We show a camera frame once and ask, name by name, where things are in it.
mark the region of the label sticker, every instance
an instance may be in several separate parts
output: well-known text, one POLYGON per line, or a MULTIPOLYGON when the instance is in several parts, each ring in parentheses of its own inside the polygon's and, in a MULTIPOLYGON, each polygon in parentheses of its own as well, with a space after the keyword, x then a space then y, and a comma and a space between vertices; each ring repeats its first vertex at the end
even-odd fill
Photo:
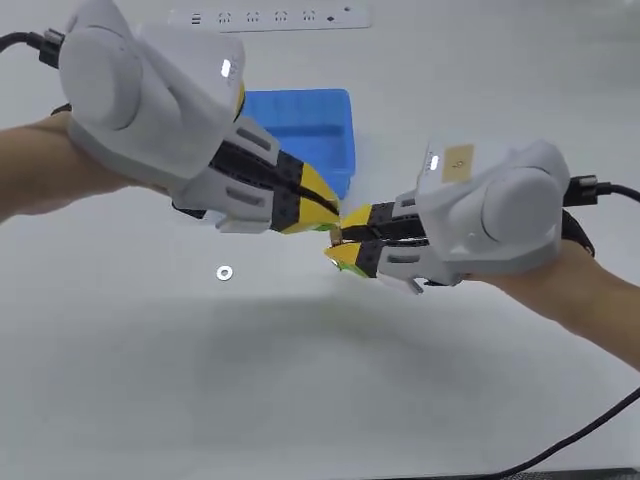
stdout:
POLYGON ((462 183, 471 180, 474 146, 456 145, 444 151, 442 163, 443 183, 462 183))

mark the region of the blue container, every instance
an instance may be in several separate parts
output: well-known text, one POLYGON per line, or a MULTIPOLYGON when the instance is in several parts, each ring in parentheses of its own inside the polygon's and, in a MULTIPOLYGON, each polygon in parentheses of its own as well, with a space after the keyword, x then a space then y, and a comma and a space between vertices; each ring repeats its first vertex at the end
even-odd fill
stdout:
POLYGON ((342 199, 356 168, 351 102, 346 90, 247 92, 243 115, 310 163, 342 199))

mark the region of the white table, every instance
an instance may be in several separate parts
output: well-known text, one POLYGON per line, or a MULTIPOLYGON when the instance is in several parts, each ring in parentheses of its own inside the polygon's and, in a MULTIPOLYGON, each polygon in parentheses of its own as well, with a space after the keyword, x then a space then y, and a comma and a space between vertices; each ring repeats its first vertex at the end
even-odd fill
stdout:
MULTIPOLYGON (((11 3, 3 32, 62 26, 75 2, 11 3)), ((166 18, 170 7, 121 4, 134 21, 166 18)), ((439 132, 547 138, 575 174, 640 186, 633 36, 588 34, 593 18, 569 1, 371 4, 369 30, 245 37, 250 89, 351 92, 359 173, 350 205, 411 188, 439 132)), ((31 52, 16 48, 0 65, 2 126, 62 102, 31 52)), ((578 212, 601 261, 632 281, 639 214, 613 198, 578 212)), ((492 471, 637 386, 630 368, 496 291, 407 297, 339 274, 326 243, 185 227, 142 190, 3 225, 0 476, 492 471), (221 264, 235 270, 226 283, 215 278, 221 264)), ((633 465, 638 407, 542 468, 633 465)))

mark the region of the socket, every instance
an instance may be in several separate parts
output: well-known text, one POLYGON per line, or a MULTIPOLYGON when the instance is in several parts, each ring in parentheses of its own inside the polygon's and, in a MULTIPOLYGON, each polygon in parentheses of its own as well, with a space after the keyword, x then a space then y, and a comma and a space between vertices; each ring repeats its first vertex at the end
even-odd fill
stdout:
POLYGON ((364 0, 319 0, 303 7, 284 6, 234 8, 230 0, 219 8, 176 8, 170 25, 191 25, 220 33, 269 32, 277 30, 332 30, 368 28, 371 11, 364 0))

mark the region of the small washer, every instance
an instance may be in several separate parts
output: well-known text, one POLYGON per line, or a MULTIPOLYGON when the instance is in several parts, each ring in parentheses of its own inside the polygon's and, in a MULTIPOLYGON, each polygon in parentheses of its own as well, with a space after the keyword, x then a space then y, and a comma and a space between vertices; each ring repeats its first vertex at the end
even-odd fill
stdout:
POLYGON ((233 268, 231 268, 229 265, 221 265, 220 267, 218 267, 216 277, 218 277, 218 280, 220 280, 221 282, 230 280, 231 277, 233 277, 233 268))

